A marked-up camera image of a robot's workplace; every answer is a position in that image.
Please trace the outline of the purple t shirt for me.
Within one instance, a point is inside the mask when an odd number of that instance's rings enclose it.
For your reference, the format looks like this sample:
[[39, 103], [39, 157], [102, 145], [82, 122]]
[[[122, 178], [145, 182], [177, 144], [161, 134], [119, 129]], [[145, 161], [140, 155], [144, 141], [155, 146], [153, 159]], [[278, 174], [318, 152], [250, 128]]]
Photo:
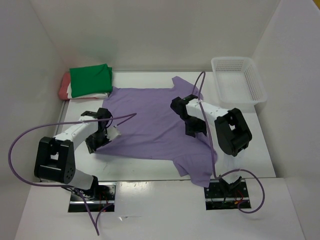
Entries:
[[185, 133], [185, 123], [170, 107], [176, 97], [198, 94], [198, 88], [176, 76], [172, 88], [113, 88], [103, 108], [114, 117], [136, 115], [117, 128], [121, 135], [97, 153], [147, 160], [172, 161], [180, 176], [188, 175], [193, 184], [207, 188], [213, 174], [209, 139]]

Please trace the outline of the red t shirt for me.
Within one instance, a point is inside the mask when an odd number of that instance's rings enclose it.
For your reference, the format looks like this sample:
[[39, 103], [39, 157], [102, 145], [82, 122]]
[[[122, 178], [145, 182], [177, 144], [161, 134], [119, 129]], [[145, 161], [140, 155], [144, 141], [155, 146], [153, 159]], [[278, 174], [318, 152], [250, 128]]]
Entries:
[[72, 99], [68, 99], [67, 97], [67, 88], [70, 83], [71, 83], [71, 75], [69, 72], [66, 72], [62, 77], [62, 82], [60, 85], [60, 89], [58, 91], [58, 96], [61, 100], [72, 100]]

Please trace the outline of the cream white t shirt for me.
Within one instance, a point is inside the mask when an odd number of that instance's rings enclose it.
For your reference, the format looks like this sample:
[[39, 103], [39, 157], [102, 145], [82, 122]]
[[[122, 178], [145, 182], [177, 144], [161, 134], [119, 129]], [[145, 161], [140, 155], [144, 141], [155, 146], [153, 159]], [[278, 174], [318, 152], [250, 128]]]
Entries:
[[67, 90], [67, 97], [68, 99], [105, 99], [109, 97], [109, 93], [92, 93], [87, 95], [82, 95], [78, 97], [72, 97], [72, 87], [71, 84], [68, 85]]

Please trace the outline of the green t shirt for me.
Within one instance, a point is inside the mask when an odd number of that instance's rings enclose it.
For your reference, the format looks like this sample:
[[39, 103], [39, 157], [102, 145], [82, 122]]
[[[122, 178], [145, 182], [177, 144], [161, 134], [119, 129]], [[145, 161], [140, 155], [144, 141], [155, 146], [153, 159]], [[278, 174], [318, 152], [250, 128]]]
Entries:
[[72, 98], [113, 91], [113, 69], [107, 64], [70, 68]]

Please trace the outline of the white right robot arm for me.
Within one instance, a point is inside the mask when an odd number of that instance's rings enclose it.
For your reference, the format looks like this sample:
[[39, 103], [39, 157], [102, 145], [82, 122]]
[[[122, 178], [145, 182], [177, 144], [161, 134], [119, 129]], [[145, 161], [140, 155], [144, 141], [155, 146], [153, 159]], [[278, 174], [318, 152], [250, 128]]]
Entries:
[[[235, 181], [240, 170], [241, 154], [249, 146], [252, 133], [238, 108], [231, 110], [211, 105], [191, 94], [176, 97], [170, 108], [179, 117], [174, 130], [173, 163], [181, 176], [188, 175], [193, 184], [208, 187], [211, 178], [221, 181], [220, 193], [229, 197], [237, 190]], [[218, 153], [214, 148], [211, 128], [215, 129], [218, 148], [223, 153], [230, 176], [217, 175]]]

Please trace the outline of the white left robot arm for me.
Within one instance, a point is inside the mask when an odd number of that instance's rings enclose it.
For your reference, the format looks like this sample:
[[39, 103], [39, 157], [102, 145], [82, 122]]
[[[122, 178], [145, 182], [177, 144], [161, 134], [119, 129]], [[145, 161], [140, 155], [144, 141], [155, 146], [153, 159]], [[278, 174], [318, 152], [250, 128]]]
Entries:
[[103, 194], [105, 188], [99, 185], [96, 176], [76, 169], [75, 150], [85, 142], [88, 152], [92, 154], [109, 144], [108, 124], [112, 117], [106, 108], [99, 108], [97, 112], [85, 111], [79, 119], [85, 123], [74, 124], [53, 137], [43, 137], [38, 144], [34, 175], [79, 189], [88, 200]]

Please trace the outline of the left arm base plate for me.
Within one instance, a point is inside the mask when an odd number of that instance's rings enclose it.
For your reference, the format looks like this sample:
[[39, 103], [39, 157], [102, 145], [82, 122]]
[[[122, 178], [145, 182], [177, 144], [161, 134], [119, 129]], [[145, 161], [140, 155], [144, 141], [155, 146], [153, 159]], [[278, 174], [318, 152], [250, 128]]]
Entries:
[[[92, 196], [86, 195], [83, 191], [83, 197], [85, 198], [88, 208], [91, 212], [114, 212], [115, 211], [115, 198], [116, 198], [116, 182], [99, 182], [98, 193]], [[74, 190], [68, 187], [63, 187], [64, 190], [71, 192], [68, 212], [69, 213], [83, 213], [87, 209], [82, 198]]]

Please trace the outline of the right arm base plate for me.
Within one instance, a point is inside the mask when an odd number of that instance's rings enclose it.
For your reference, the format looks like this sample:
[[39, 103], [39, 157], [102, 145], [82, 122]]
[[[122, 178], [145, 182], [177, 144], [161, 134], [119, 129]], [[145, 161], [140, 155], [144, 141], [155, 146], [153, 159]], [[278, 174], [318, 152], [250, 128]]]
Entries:
[[219, 182], [212, 181], [209, 187], [204, 188], [204, 198], [207, 211], [233, 210], [238, 208], [238, 204], [241, 209], [251, 209], [249, 192], [244, 180], [229, 193], [223, 192]]

